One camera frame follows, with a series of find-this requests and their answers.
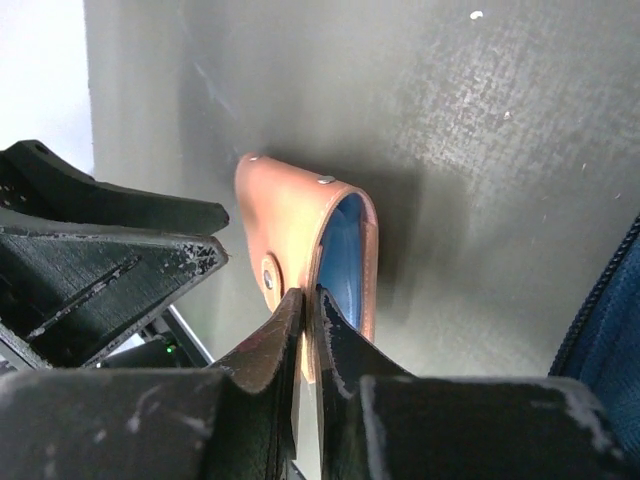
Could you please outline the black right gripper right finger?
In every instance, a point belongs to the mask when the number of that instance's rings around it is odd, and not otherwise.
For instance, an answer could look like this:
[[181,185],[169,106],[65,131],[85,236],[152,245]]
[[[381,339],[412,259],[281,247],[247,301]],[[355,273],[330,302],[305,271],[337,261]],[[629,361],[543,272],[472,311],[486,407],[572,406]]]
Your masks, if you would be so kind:
[[626,479],[597,398],[560,377],[423,378],[315,293],[321,472],[326,479]]

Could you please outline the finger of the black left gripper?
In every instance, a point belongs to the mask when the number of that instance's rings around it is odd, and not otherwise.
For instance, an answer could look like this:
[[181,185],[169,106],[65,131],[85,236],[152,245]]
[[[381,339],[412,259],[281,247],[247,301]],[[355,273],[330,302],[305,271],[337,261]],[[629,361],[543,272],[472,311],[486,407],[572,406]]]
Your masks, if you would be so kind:
[[17,369],[94,366],[223,267],[222,244],[1,212],[1,354]]
[[212,235],[229,224],[215,202],[99,182],[37,140],[1,152],[1,205],[54,221]]

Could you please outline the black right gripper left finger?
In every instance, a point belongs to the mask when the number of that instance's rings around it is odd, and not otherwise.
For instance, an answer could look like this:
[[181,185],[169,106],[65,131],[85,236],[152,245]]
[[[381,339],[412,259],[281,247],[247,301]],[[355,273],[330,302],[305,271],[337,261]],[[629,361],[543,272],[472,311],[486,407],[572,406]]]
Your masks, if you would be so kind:
[[23,371],[1,379],[5,479],[290,479],[305,298],[204,369]]

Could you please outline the tan leather card wallet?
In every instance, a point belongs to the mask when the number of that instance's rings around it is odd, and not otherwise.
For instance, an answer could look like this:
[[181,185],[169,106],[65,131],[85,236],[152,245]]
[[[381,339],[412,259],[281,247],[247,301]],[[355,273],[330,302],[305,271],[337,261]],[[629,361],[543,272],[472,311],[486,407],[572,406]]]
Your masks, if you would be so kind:
[[375,332],[378,218],[367,193],[258,154],[236,167],[251,266],[270,310],[291,288],[323,285],[356,331]]

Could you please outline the navy blue student backpack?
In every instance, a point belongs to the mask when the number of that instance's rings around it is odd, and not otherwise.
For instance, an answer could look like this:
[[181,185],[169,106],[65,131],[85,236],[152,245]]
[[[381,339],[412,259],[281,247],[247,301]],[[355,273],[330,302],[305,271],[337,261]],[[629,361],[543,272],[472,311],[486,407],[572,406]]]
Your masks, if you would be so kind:
[[568,412],[599,451],[639,461],[639,220],[570,325],[549,371],[578,382]]

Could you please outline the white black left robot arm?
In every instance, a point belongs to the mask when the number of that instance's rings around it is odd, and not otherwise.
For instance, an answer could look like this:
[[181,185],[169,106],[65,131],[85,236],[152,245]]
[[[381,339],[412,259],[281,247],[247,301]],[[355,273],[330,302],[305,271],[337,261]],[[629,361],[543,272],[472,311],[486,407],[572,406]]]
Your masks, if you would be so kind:
[[1,154],[1,357],[15,369],[204,367],[175,302],[228,261],[217,203],[99,182],[37,140]]

